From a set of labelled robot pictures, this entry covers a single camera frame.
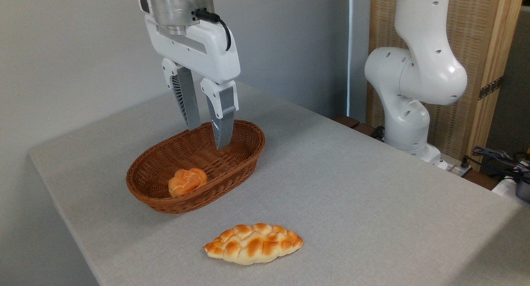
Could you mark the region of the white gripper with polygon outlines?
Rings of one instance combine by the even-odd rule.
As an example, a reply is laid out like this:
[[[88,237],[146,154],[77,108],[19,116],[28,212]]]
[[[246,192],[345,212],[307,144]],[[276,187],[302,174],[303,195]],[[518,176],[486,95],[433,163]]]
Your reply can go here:
[[[189,131],[201,126],[192,70],[207,78],[200,85],[207,97],[216,147],[227,146],[234,113],[239,110],[232,80],[241,68],[235,41],[228,43],[225,28],[196,16],[197,10],[214,13],[213,0],[139,0],[139,5],[153,47],[165,57],[161,65],[166,83]]]

